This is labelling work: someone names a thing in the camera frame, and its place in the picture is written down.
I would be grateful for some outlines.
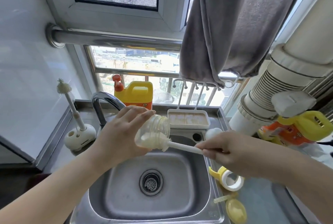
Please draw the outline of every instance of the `finger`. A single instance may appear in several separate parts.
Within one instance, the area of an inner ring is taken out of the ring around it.
[[[142,125],[149,120],[150,117],[152,117],[156,111],[154,110],[148,110],[137,117],[135,117],[131,122],[130,122],[130,127],[132,130],[137,132],[139,128],[142,127]]]
[[[123,117],[122,120],[131,122],[138,114],[144,113],[147,111],[147,108],[142,106],[134,106],[130,109]]]
[[[135,108],[135,107],[136,106],[133,106],[133,105],[124,107],[123,109],[121,109],[118,112],[116,118],[119,119],[119,118],[123,117],[129,110],[131,110],[132,108]]]
[[[199,149],[219,149],[219,148],[221,148],[224,151],[226,151],[226,150],[228,150],[229,140],[230,140],[230,138],[228,136],[228,132],[222,132],[207,141],[198,143],[196,145],[196,147]]]
[[[205,157],[213,159],[221,165],[229,164],[230,156],[228,156],[228,154],[223,154],[221,152],[217,152],[214,150],[208,150],[208,149],[202,150],[202,153]]]

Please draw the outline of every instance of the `white lid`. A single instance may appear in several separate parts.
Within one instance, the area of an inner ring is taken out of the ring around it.
[[[316,99],[304,91],[293,90],[274,94],[272,104],[280,116],[289,118],[312,108]]]

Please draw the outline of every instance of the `faucet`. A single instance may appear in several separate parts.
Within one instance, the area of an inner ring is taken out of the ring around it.
[[[111,95],[107,92],[95,92],[94,93],[93,97],[91,98],[91,103],[93,105],[93,108],[95,109],[95,112],[97,114],[97,118],[100,121],[101,129],[103,129],[103,127],[106,124],[106,120],[105,120],[105,117],[103,115],[100,100],[105,100],[106,102],[110,103],[118,111],[120,111],[122,108],[124,108],[125,104],[122,103],[115,96],[113,96],[113,95]]]

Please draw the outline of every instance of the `drain strainer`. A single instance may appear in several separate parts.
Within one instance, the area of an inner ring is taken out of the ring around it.
[[[148,196],[158,194],[163,186],[163,177],[157,170],[147,170],[140,178],[141,191]]]

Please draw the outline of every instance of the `wall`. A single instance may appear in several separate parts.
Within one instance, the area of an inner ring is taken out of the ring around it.
[[[46,1],[0,2],[0,135],[34,160],[68,107],[57,79],[88,97],[67,49],[46,41],[45,25],[55,22]]]

